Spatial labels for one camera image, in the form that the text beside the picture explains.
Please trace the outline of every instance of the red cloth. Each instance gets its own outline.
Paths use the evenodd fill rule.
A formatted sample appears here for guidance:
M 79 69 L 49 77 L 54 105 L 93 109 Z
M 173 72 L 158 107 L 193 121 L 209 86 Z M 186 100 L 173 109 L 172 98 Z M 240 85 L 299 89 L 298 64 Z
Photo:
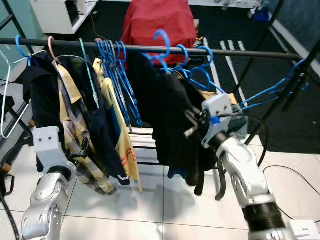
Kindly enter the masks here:
M 196 29 L 188 0 L 132 0 L 124 19 L 124 44 L 166 46 L 161 35 L 154 41 L 158 29 L 167 33 L 171 47 L 193 48 Z M 185 56 L 170 54 L 165 61 L 168 65 L 183 63 Z

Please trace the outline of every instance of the white shelf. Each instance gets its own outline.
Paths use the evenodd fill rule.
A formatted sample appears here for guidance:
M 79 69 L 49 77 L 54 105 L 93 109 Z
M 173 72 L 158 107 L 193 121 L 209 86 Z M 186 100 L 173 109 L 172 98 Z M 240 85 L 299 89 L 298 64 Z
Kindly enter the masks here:
M 85 3 L 85 0 L 77 0 L 76 6 L 78 12 L 84 13 L 79 15 L 78 21 L 72 25 L 66 0 L 30 0 L 35 16 L 46 34 L 68 34 L 74 35 L 80 26 L 87 19 L 97 1 Z
M 72 34 L 75 34 L 76 31 L 80 28 L 80 26 L 84 23 L 84 21 L 87 19 L 89 14 L 92 12 L 94 7 L 97 5 L 97 2 L 87 2 L 85 3 L 85 14 L 84 15 L 79 15 L 79 20 L 73 25 L 72 27 Z

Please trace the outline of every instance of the white floor tile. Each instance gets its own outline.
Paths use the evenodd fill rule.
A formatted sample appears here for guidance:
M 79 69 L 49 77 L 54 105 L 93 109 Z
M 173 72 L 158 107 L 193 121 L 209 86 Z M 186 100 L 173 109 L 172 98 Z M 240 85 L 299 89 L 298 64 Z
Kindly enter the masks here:
M 263 147 L 251 146 L 259 159 Z M 320 161 L 313 154 L 267 152 L 262 169 L 279 165 L 303 175 L 320 192 Z M 270 167 L 264 172 L 279 207 L 294 219 L 320 220 L 320 196 L 295 172 Z M 289 220 L 282 214 L 285 222 Z
M 136 160 L 144 163 L 158 163 L 157 150 L 136 148 Z
M 247 230 L 164 224 L 164 240 L 248 240 Z
M 194 194 L 194 187 L 187 186 L 182 177 L 167 178 L 164 168 L 164 223 L 247 229 L 247 224 L 226 176 L 226 193 L 221 201 L 215 200 L 220 181 L 212 171 L 206 173 L 201 196 Z
M 142 192 L 113 178 L 118 191 L 101 196 L 77 182 L 66 215 L 162 223 L 163 167 L 140 165 L 139 171 Z
M 21 236 L 21 223 L 24 216 L 23 212 L 11 211 L 16 227 L 18 228 Z M 10 220 L 5 210 L 0 210 L 0 239 L 2 240 L 15 240 L 14 230 L 12 229 Z
M 10 210 L 25 212 L 29 208 L 31 194 L 35 191 L 39 179 L 43 177 L 43 173 L 37 171 L 36 161 L 34 147 L 24 145 L 10 171 L 15 177 L 13 193 L 5 197 Z M 76 179 L 69 184 L 69 197 L 75 184 Z
M 66 216 L 61 240 L 162 240 L 162 223 Z

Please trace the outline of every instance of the white wire hanger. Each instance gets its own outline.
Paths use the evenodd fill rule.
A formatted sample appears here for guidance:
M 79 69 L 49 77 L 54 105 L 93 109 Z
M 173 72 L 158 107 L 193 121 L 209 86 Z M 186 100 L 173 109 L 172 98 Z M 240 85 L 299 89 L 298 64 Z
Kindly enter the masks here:
M 3 103 L 2 103 L 2 111 L 1 111 L 1 136 L 4 139 L 8 139 L 10 137 L 10 135 L 13 133 L 13 131 L 15 130 L 16 126 L 18 125 L 19 121 L 21 120 L 22 116 L 25 114 L 27 108 L 29 107 L 29 103 L 25 106 L 25 108 L 23 109 L 21 115 L 19 116 L 19 118 L 17 119 L 17 121 L 14 123 L 12 129 L 10 130 L 10 132 L 8 133 L 7 136 L 5 136 L 4 134 L 4 119 L 5 119 L 5 108 L 6 108 L 6 97 L 7 97 L 7 89 L 8 89 L 8 83 L 9 83 L 9 79 L 10 79 L 10 74 L 11 74 L 11 66 L 9 63 L 8 58 L 6 57 L 6 55 L 0 50 L 0 55 L 4 58 L 4 60 L 6 61 L 6 64 L 8 65 L 8 73 L 6 75 L 6 80 L 5 80 L 5 87 L 4 87 L 4 93 L 3 93 Z

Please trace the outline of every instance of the metal pole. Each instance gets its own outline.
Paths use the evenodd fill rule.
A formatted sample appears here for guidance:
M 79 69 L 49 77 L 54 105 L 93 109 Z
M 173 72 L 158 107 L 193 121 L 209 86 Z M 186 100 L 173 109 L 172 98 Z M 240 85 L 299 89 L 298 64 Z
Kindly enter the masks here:
M 38 40 L 38 39 L 20 39 L 20 45 L 31 45 L 31 46 L 44 46 L 48 45 L 47 40 Z M 16 40 L 14 38 L 0 38 L 0 44 L 15 45 Z M 95 42 L 84 42 L 85 48 L 98 49 L 98 46 Z M 54 40 L 52 45 L 56 47 L 81 47 L 79 41 L 61 41 Z M 127 52 L 145 52 L 145 53 L 165 53 L 167 48 L 164 46 L 137 46 L 137 45 L 126 45 L 125 49 Z M 205 49 L 198 48 L 187 48 L 187 51 L 190 56 L 207 56 L 208 52 Z M 252 58 L 269 58 L 269 59 L 287 59 L 287 60 L 296 60 L 300 61 L 302 58 L 298 54 L 292 53 L 279 53 L 279 52 L 264 52 L 264 51 L 232 51 L 232 50 L 216 50 L 212 49 L 213 54 L 219 56 L 234 56 L 234 57 L 252 57 Z M 170 47 L 171 54 L 181 54 L 184 52 L 179 47 Z
M 271 114 L 277 109 L 277 107 L 283 103 L 283 101 L 286 99 L 288 94 L 293 90 L 293 88 L 295 88 L 293 91 L 293 94 L 291 94 L 289 100 L 287 101 L 286 105 L 283 108 L 284 111 L 288 110 L 288 108 L 292 105 L 293 101 L 297 98 L 297 95 L 301 91 L 301 88 L 306 84 L 306 71 L 311 65 L 311 63 L 313 62 L 313 60 L 317 57 L 319 51 L 320 51 L 320 40 L 316 43 L 315 47 L 312 49 L 311 53 L 306 58 L 306 60 L 303 63 L 301 63 L 300 68 L 295 71 L 292 79 L 289 81 L 286 88 L 280 94 L 279 98 L 274 102 L 274 104 L 263 116 L 262 118 L 263 121 L 266 121 L 271 116 Z M 252 141 L 252 139 L 254 139 L 254 137 L 258 134 L 260 128 L 261 126 L 258 126 L 254 129 L 253 133 L 245 141 L 246 145 L 248 145 Z
M 257 46 L 255 48 L 256 51 L 258 51 L 261 48 L 262 44 L 264 43 L 264 41 L 265 41 L 265 39 L 266 39 L 266 37 L 268 35 L 269 28 L 274 24 L 274 22 L 277 19 L 278 15 L 279 15 L 279 12 L 282 9 L 284 3 L 285 3 L 285 0 L 279 0 L 279 3 L 276 6 L 276 8 L 274 10 L 274 13 L 272 15 L 272 18 L 270 19 L 270 21 L 268 23 L 268 26 L 266 27 L 265 31 L 263 32 L 262 37 L 260 38 L 260 41 L 258 42 L 258 44 L 257 44 Z M 248 74 L 248 72 L 249 72 L 249 70 L 250 70 L 250 68 L 251 68 L 253 63 L 254 63 L 254 59 L 251 58 L 249 63 L 248 63 L 248 65 L 245 67 L 242 76 L 239 79 L 238 85 L 235 87 L 235 89 L 233 91 L 234 94 L 239 90 L 239 88 L 243 84 L 243 82 L 244 82 L 244 80 L 245 80 L 245 78 L 246 78 L 246 76 L 247 76 L 247 74 Z
M 9 16 L 7 16 L 7 17 L 5 18 L 5 20 L 3 20 L 3 21 L 0 23 L 0 31 L 1 31 L 2 29 L 4 29 L 5 26 L 7 26 L 8 23 L 10 23 L 10 21 L 11 21 L 13 18 L 14 18 L 14 16 L 11 15 L 11 14 L 9 14 Z
M 12 11 L 12 9 L 11 9 L 8 1 L 7 1 L 7 0 L 2 0 L 2 2 L 3 2 L 4 7 L 6 8 L 8 14 L 13 16 L 13 17 L 12 17 L 12 21 L 13 21 L 16 29 L 18 30 L 20 36 L 21 36 L 22 38 L 26 39 L 27 37 L 26 37 L 24 31 L 22 30 L 22 28 L 21 28 L 21 26 L 20 26 L 20 24 L 19 24 L 19 22 L 18 22 L 18 20 L 17 20 L 17 18 L 16 18 L 16 16 L 15 16 L 15 13 Z M 32 49 L 32 47 L 31 47 L 30 45 L 27 45 L 26 47 L 29 49 L 29 52 L 30 52 L 31 54 L 34 54 L 34 53 L 35 53 L 34 50 Z
M 4 97 L 0 94 L 0 101 L 3 103 L 4 102 Z M 23 104 L 22 104 L 22 106 L 20 107 L 20 109 L 25 109 L 25 107 L 26 107 L 26 103 L 25 102 L 23 102 Z M 5 103 L 5 109 L 7 109 L 7 111 L 12 115 L 12 117 L 13 117 L 13 119 L 15 120 L 15 121 L 17 121 L 18 119 L 19 119 L 19 116 L 18 116 L 18 114 L 10 107 L 10 106 L 8 106 L 7 105 L 7 103 Z M 9 130 L 7 130 L 6 132 L 9 132 L 10 131 L 10 129 L 11 129 L 11 126 L 13 126 L 14 125 L 14 121 L 12 121 L 12 123 L 13 124 L 11 124 L 11 122 L 10 122 L 10 124 L 8 125 L 8 127 L 7 127 L 7 129 L 9 129 Z M 32 137 L 33 135 L 32 135 L 32 132 L 30 131 L 30 129 L 27 127 L 27 125 L 25 125 L 25 123 L 20 119 L 19 120 L 19 125 L 22 127 L 22 129 L 30 136 L 30 137 Z

